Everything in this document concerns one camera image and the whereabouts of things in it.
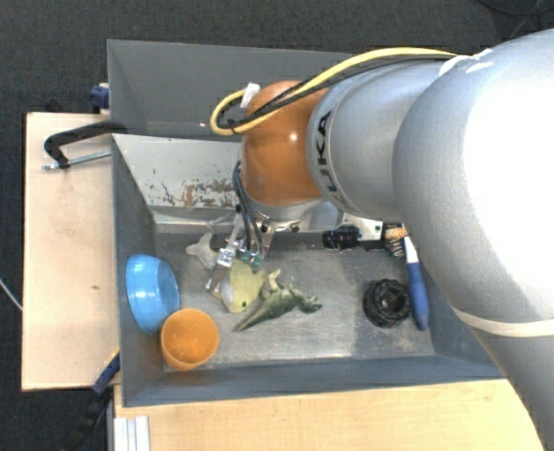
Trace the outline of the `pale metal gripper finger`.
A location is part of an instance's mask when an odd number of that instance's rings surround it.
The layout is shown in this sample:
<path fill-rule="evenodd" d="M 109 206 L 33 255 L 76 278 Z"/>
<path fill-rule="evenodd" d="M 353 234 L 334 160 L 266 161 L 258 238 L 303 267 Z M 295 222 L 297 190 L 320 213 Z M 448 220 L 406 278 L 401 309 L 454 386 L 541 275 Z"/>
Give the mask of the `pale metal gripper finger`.
<path fill-rule="evenodd" d="M 215 257 L 210 260 L 210 278 L 206 289 L 212 294 L 220 293 L 221 282 L 228 277 L 233 267 L 236 253 L 229 249 L 220 249 Z"/>

